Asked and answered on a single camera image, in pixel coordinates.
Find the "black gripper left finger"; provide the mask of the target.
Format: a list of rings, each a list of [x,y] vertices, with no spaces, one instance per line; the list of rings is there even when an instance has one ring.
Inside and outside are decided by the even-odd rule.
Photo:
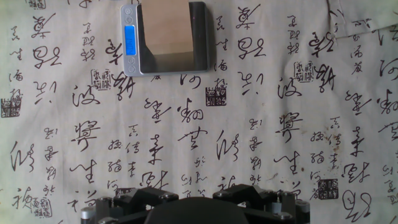
[[[97,198],[94,205],[80,210],[80,223],[144,223],[149,216],[148,205],[156,207],[178,199],[176,193],[153,187],[133,188],[125,194]]]

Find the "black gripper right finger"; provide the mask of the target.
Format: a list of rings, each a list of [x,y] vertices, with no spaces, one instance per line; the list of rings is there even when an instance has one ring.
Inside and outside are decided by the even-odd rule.
[[[213,198],[228,202],[232,208],[227,211],[242,215],[242,223],[310,224],[310,203],[292,192],[239,184],[215,192]]]

